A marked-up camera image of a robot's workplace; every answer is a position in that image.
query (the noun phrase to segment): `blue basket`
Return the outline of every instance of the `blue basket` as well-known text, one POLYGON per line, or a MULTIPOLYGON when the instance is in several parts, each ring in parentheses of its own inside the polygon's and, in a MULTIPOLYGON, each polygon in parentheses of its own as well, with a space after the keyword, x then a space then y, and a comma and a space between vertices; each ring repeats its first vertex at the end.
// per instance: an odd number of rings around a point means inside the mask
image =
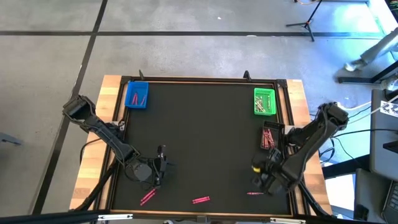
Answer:
POLYGON ((145 109, 148 100, 148 87, 147 82, 129 82, 124 105, 128 108, 145 109))

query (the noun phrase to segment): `black mat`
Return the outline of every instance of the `black mat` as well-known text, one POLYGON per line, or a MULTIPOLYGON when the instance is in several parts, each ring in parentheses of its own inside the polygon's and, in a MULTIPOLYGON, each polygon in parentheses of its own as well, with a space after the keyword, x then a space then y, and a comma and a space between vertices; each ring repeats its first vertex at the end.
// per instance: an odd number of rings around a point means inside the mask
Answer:
POLYGON ((255 87, 267 85, 150 83, 146 110, 129 110, 125 140, 146 157, 165 144, 174 166, 155 197, 119 169, 112 209, 290 215, 285 192, 257 192, 251 158, 259 148, 262 122, 277 116, 253 113, 255 87), (192 205, 192 199, 211 201, 192 205))

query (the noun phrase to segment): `green container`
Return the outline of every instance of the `green container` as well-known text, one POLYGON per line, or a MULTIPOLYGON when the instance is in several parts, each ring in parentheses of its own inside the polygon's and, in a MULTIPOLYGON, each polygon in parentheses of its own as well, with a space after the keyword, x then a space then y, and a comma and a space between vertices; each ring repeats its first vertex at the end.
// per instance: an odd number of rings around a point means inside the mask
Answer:
POLYGON ((254 114, 266 116, 276 114, 275 90, 254 89, 254 114))

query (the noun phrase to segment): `pink object in blue basket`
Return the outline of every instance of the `pink object in blue basket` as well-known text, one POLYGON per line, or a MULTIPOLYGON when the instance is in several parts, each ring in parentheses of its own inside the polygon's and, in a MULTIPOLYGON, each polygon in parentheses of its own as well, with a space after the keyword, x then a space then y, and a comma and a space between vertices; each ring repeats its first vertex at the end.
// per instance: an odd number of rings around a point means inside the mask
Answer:
POLYGON ((124 105, 133 109, 145 109, 147 107, 148 87, 147 82, 129 82, 124 105))

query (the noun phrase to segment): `floor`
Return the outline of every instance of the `floor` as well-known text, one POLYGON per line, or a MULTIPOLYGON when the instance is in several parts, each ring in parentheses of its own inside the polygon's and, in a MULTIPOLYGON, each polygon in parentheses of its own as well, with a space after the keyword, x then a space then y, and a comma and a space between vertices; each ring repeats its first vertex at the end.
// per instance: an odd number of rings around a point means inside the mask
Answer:
MULTIPOLYGON (((302 79, 311 113, 329 101, 347 108, 361 105, 370 101, 372 88, 377 88, 335 82, 337 76, 353 75, 342 70, 342 65, 377 43, 382 37, 380 21, 389 20, 365 3, 323 2, 311 26, 329 37, 316 37, 315 42, 289 35, 92 36, 89 42, 89 35, 3 32, 92 31, 102 2, 0 1, 0 132, 24 142, 21 146, 0 144, 0 216, 29 213, 60 127, 62 105, 78 74, 84 79, 75 90, 96 101, 105 74, 138 75, 141 69, 148 76, 240 78, 249 70, 252 78, 302 79), (335 37, 338 34, 350 37, 335 37), (94 39, 92 52, 86 51, 94 39)), ((315 5, 293 0, 109 0, 99 31, 305 32, 285 24, 305 22, 315 5)), ((354 75, 371 77, 393 61, 387 54, 354 75)), ((347 131, 369 128, 365 119, 356 124, 347 131)), ((352 156, 369 151, 368 142, 350 144, 347 139, 341 137, 352 156)), ((68 209, 85 141, 86 134, 69 125, 43 212, 68 209)), ((349 157, 338 147, 333 159, 340 162, 349 157)))

